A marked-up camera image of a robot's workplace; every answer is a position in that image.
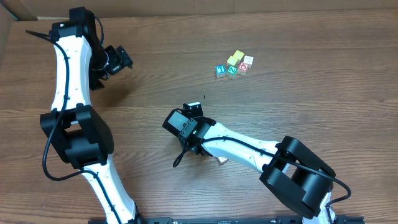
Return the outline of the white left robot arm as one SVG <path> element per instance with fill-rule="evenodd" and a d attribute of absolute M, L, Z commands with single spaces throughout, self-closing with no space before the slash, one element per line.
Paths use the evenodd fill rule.
<path fill-rule="evenodd" d="M 69 179 L 82 175 L 94 190 L 106 218 L 105 223 L 143 223 L 133 199 L 116 171 L 114 140 L 110 127 L 91 104 L 90 93 L 133 62 L 122 46 L 103 46 L 98 36 L 100 20 L 85 7 L 69 10 L 67 21 L 52 24 L 48 34 L 38 34 L 53 44 L 57 58 L 55 96 L 49 113 L 40 115 L 47 136 L 42 159 L 45 175 L 49 148 L 76 170 Z"/>

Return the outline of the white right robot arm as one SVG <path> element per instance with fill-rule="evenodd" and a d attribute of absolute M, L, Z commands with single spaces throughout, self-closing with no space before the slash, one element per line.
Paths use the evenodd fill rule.
<path fill-rule="evenodd" d="M 236 133 L 205 117 L 199 102 L 172 110 L 162 126 L 178 138 L 183 153 L 222 157 L 260 173 L 260 181 L 304 221 L 335 221 L 329 204 L 335 171 L 298 139 L 263 141 Z"/>

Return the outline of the wooden block with red drawing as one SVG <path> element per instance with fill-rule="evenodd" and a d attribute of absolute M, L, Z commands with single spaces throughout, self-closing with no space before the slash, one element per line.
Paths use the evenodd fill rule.
<path fill-rule="evenodd" d="M 225 157 L 217 157 L 217 160 L 220 163 L 220 165 L 223 165 L 223 164 L 225 164 L 226 162 L 229 161 L 229 159 L 225 158 Z"/>

